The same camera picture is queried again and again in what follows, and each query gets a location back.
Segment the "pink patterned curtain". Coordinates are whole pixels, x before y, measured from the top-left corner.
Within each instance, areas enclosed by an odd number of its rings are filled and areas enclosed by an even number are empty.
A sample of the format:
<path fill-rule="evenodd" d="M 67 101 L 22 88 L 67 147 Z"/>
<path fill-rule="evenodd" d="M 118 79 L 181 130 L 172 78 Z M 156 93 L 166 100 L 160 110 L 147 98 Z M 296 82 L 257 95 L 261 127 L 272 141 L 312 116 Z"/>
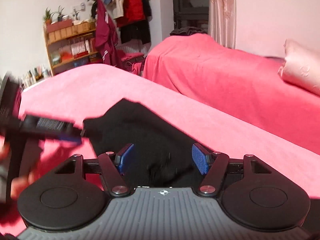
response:
<path fill-rule="evenodd" d="M 235 48 L 236 0 L 209 0 L 208 35 L 226 48 Z"/>

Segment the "pink blanket far bed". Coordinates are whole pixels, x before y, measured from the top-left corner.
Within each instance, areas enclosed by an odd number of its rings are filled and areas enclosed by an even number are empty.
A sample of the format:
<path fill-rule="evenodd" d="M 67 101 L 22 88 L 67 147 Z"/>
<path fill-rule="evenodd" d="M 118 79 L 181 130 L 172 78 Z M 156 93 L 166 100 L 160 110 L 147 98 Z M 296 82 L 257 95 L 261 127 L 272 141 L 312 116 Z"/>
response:
<path fill-rule="evenodd" d="M 279 68 L 277 61 L 194 34 L 155 46 L 143 76 L 318 153 L 319 96 L 285 83 Z"/>

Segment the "dark window frame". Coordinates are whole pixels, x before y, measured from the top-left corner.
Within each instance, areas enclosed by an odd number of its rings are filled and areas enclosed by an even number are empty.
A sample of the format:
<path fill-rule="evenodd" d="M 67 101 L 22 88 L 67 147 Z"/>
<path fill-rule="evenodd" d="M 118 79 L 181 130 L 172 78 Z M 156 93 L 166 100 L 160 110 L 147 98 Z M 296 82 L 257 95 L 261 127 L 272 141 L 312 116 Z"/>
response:
<path fill-rule="evenodd" d="M 209 0 L 173 0 L 176 29 L 196 27 L 208 32 Z"/>

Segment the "dark red hanging garment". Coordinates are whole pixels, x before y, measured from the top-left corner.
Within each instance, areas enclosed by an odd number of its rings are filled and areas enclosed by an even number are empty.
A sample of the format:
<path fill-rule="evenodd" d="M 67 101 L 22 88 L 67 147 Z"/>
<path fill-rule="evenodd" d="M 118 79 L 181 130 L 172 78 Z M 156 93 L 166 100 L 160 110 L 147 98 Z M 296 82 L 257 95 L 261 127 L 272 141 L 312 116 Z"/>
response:
<path fill-rule="evenodd" d="M 116 26 L 112 18 L 103 2 L 97 0 L 95 48 L 99 51 L 104 64 L 122 69 L 123 64 L 116 48 L 118 41 Z"/>

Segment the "pink blanket bed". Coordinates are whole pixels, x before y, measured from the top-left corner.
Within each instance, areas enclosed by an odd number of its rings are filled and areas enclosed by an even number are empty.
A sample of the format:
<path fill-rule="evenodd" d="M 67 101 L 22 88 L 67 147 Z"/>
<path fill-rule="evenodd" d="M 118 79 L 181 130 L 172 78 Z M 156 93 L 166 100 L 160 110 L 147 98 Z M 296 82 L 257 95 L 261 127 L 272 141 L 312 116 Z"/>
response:
<path fill-rule="evenodd" d="M 143 76 L 318 153 L 319 96 L 285 83 L 279 68 L 277 61 L 194 34 L 155 46 Z"/>
<path fill-rule="evenodd" d="M 197 187 L 131 188 L 111 197 L 83 121 L 140 103 L 209 152 L 229 156 L 215 197 Z M 22 91 L 18 118 L 70 121 L 82 144 L 25 139 L 41 178 L 1 206 L 1 239 L 319 239 L 319 156 L 142 77 L 104 64 Z"/>

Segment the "dark clothes pile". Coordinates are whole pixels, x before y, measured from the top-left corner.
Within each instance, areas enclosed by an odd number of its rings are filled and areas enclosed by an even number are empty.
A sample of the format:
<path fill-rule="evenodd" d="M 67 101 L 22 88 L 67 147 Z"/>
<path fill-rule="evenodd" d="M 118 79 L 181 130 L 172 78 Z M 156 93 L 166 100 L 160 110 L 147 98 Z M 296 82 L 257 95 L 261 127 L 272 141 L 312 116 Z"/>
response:
<path fill-rule="evenodd" d="M 207 32 L 197 27 L 183 27 L 180 29 L 174 29 L 170 33 L 170 36 L 191 36 L 194 34 L 207 34 Z"/>

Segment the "pink blanket near bed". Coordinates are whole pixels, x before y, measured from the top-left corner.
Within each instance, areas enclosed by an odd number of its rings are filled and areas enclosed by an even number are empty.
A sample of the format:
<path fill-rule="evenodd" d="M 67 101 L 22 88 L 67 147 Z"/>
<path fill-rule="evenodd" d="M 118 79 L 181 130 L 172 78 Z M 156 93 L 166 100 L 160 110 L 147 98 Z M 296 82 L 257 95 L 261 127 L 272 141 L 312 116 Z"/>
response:
<path fill-rule="evenodd" d="M 140 103 L 209 152 L 229 156 L 215 197 L 197 187 L 131 188 L 111 197 L 83 121 Z M 104 64 L 22 91 L 18 118 L 70 121 L 82 144 L 25 139 L 41 178 L 1 206 L 1 239 L 319 239 L 319 156 L 142 77 Z"/>

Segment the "wooden shelf unit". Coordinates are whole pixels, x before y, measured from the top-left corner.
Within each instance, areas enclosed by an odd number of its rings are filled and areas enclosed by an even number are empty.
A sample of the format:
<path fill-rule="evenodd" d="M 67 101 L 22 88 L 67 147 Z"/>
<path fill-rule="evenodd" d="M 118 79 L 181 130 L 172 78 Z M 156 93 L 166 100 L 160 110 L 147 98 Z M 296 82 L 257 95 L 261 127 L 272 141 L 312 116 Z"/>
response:
<path fill-rule="evenodd" d="M 101 63 L 95 48 L 96 22 L 70 19 L 43 26 L 52 75 L 91 63 Z"/>

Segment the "red and black jacket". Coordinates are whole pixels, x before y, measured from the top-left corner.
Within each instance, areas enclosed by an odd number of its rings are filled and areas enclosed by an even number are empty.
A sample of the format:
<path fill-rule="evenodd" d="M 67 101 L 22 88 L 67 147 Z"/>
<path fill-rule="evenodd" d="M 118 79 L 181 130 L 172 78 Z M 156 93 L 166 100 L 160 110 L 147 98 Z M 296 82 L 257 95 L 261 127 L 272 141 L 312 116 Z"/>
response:
<path fill-rule="evenodd" d="M 116 19 L 121 43 L 140 40 L 142 44 L 151 42 L 148 19 L 152 16 L 149 0 L 124 0 L 124 16 Z"/>

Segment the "black knit pants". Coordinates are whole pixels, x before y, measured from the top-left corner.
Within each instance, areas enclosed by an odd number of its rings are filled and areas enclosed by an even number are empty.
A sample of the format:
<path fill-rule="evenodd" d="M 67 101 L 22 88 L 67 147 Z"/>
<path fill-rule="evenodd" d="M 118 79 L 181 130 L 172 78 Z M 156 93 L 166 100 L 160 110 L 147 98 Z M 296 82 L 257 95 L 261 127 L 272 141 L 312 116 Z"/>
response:
<path fill-rule="evenodd" d="M 83 125 L 96 155 L 134 145 L 124 174 L 131 188 L 197 187 L 203 180 L 191 156 L 195 140 L 140 103 L 121 99 Z"/>

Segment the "cream embossed pillow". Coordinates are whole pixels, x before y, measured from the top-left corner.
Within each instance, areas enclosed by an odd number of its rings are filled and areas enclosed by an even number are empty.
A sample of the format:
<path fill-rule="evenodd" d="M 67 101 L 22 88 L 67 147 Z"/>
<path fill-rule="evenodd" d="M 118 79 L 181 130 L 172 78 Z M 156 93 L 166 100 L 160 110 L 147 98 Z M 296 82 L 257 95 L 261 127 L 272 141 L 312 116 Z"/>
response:
<path fill-rule="evenodd" d="M 280 78 L 319 96 L 319 51 L 294 40 L 284 44 L 285 62 L 278 70 Z"/>

